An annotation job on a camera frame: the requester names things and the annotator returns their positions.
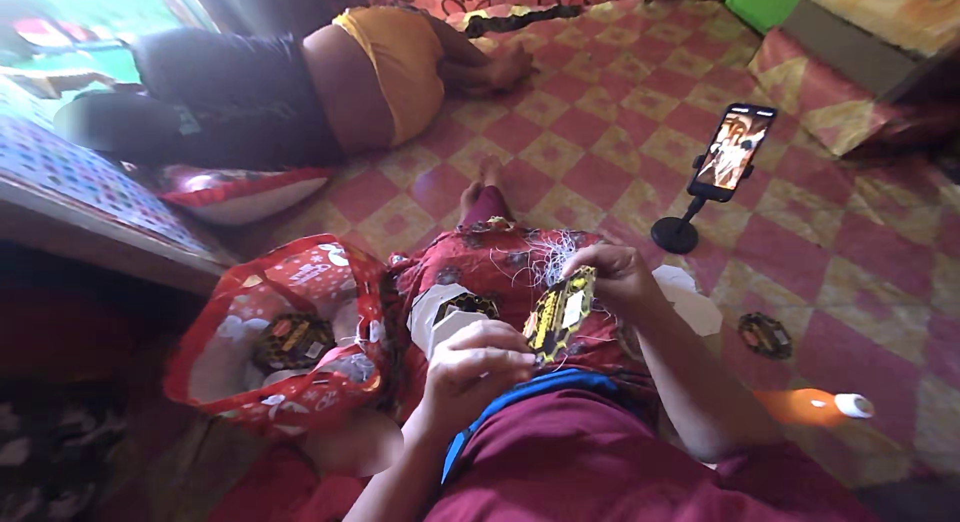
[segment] yellow shorts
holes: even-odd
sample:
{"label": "yellow shorts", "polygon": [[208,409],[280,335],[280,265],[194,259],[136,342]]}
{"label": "yellow shorts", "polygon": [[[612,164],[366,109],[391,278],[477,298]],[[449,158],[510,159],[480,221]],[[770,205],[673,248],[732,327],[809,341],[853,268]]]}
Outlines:
{"label": "yellow shorts", "polygon": [[444,102],[437,62],[444,55],[426,17],[399,8],[352,8],[333,20],[357,40],[393,116],[391,146],[423,132]]}

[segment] red gift bag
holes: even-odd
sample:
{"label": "red gift bag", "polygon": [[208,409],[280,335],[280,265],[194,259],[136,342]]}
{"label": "red gift bag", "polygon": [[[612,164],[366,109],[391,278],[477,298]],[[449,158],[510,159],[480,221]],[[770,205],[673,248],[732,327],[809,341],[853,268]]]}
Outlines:
{"label": "red gift bag", "polygon": [[[267,436],[334,426],[383,386],[390,360],[379,288],[385,271],[330,234],[295,240],[231,268],[171,356],[167,396]],[[353,298],[355,340],[331,349],[305,375],[246,389],[254,342],[273,318],[309,312],[332,320]]]}

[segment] blue strap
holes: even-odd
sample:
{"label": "blue strap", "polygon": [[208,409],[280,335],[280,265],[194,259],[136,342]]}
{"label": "blue strap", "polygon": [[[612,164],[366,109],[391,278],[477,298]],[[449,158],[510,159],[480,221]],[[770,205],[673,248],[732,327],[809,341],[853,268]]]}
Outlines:
{"label": "blue strap", "polygon": [[460,457],[460,454],[462,454],[464,446],[470,438],[474,436],[476,430],[480,428],[480,425],[482,425],[486,419],[492,417],[500,409],[509,405],[516,404],[517,402],[539,394],[566,388],[588,390],[631,409],[629,402],[622,400],[623,397],[617,385],[603,374],[570,368],[538,376],[530,381],[520,383],[498,396],[483,410],[483,413],[480,413],[480,417],[478,417],[477,420],[473,421],[470,426],[466,427],[466,430],[461,431],[453,438],[450,446],[446,449],[446,458],[443,460],[443,475],[440,477],[440,483],[447,481],[450,469],[453,467],[454,462],[457,461],[457,458]]}

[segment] orange bottle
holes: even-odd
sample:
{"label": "orange bottle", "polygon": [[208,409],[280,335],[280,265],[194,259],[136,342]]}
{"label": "orange bottle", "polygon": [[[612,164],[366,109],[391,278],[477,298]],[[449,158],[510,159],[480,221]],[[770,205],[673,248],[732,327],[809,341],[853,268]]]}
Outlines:
{"label": "orange bottle", "polygon": [[753,393],[784,424],[835,426],[847,418],[874,416],[874,405],[859,394],[831,394],[815,388]]}

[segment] smartphone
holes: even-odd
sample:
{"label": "smartphone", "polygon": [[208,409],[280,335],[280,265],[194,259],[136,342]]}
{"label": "smartphone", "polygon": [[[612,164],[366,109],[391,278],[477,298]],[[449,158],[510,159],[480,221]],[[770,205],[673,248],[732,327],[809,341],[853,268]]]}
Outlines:
{"label": "smartphone", "polygon": [[777,110],[773,108],[749,104],[727,107],[686,191],[722,203],[729,201],[740,181],[749,176],[750,163],[775,118]]}

